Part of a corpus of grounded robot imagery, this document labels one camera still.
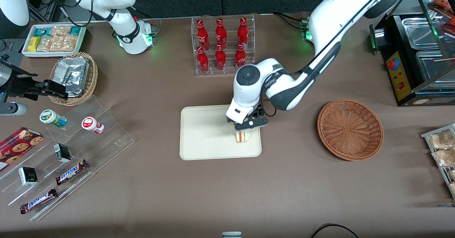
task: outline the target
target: red switch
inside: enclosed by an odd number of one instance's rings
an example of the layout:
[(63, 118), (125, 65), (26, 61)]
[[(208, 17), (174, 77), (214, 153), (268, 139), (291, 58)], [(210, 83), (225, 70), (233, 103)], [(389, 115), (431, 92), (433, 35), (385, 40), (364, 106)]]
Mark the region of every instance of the red switch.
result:
[(395, 68), (396, 65), (397, 65), (397, 63), (395, 62), (395, 60), (389, 60), (387, 62), (387, 67), (390, 68), (390, 69)]

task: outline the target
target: coca-cola bottle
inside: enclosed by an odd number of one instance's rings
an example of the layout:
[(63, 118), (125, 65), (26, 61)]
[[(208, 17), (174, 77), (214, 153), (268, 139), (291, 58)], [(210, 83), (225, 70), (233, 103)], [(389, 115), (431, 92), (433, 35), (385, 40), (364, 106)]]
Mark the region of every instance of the coca-cola bottle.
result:
[(221, 18), (218, 18), (216, 20), (215, 35), (216, 35), (216, 43), (221, 44), (221, 46), (223, 47), (223, 50), (226, 50), (226, 48), (228, 47), (228, 39), (227, 39), (226, 29), (223, 26), (223, 20)]
[(239, 69), (243, 65), (245, 65), (245, 59), (247, 58), (247, 55), (245, 54), (245, 51), (243, 50), (243, 44), (239, 44), (237, 46), (237, 52), (235, 53), (235, 68)]
[(240, 26), (237, 30), (237, 37), (239, 38), (239, 44), (243, 44), (243, 48), (248, 48), (248, 27), (247, 19), (245, 17), (240, 18)]
[(207, 54), (204, 53), (204, 49), (202, 47), (198, 47), (198, 65), (199, 69), (202, 73), (208, 72), (208, 57)]
[(208, 42), (208, 33), (207, 30), (204, 28), (204, 23), (201, 20), (196, 21), (196, 25), (198, 26), (198, 41), (199, 45), (202, 46), (204, 51), (208, 51), (210, 49), (210, 43)]
[(216, 68), (223, 71), (226, 65), (226, 54), (223, 51), (223, 46), (221, 44), (216, 45), (215, 52)]

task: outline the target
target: red cookie box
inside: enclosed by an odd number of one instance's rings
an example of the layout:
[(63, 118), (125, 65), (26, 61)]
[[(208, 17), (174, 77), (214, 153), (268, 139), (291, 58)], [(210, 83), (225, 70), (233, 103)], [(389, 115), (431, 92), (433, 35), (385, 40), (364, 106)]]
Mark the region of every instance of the red cookie box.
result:
[(0, 142), (0, 171), (43, 141), (41, 133), (22, 127)]

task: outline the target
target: empty wicker basket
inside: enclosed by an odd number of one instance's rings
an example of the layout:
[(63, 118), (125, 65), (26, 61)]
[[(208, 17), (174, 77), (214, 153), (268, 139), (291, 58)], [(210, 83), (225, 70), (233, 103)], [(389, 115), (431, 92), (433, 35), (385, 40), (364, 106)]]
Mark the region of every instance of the empty wicker basket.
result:
[(350, 99), (325, 105), (317, 118), (317, 131), (330, 152), (349, 161), (374, 156), (384, 141), (384, 130), (376, 114)]
[[(64, 100), (64, 99), (61, 99), (58, 97), (49, 96), (50, 100), (52, 100), (52, 102), (54, 102), (54, 103), (57, 103), (60, 105), (65, 105), (68, 107), (74, 107), (74, 106), (82, 104), (84, 101), (86, 101), (88, 98), (90, 98), (90, 96), (92, 96), (93, 92), (95, 91), (96, 79), (98, 79), (98, 67), (96, 66), (96, 63), (94, 62), (93, 58), (90, 57), (90, 55), (83, 53), (83, 52), (71, 54), (71, 55), (65, 56), (64, 58), (75, 58), (75, 57), (85, 57), (90, 62), (86, 85), (84, 88), (84, 94), (81, 97), (68, 98), (67, 100)], [(57, 68), (57, 64), (58, 64), (58, 62), (54, 65), (54, 68), (50, 72), (49, 79), (52, 79), (54, 77), (55, 68)]]

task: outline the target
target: green and white container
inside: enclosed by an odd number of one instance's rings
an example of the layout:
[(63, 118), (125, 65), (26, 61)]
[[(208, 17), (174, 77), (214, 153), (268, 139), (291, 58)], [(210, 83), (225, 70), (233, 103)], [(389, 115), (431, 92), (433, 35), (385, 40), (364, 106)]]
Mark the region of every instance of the green and white container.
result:
[(60, 116), (59, 114), (57, 114), (57, 112), (51, 109), (46, 109), (43, 112), (41, 112), (41, 115), (39, 115), (39, 119), (43, 123), (50, 123), (59, 128), (63, 128), (63, 126), (65, 126), (66, 124), (66, 118)]

